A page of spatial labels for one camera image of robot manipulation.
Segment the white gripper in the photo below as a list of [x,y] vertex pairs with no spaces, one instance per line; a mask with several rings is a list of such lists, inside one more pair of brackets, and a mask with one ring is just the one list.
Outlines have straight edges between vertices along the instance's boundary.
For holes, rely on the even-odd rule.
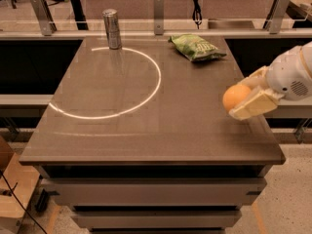
[[229,115],[236,120],[275,110],[281,98],[300,100],[311,97],[312,45],[295,46],[280,54],[269,67],[262,66],[244,78],[241,84],[252,91],[229,110]]

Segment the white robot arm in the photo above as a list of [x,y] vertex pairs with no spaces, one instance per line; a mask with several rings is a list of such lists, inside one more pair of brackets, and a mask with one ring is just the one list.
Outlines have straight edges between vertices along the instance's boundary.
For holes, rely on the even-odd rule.
[[229,110],[237,120],[245,120],[275,110],[281,99],[301,100],[312,96],[312,42],[295,46],[277,56],[239,82],[251,93]]

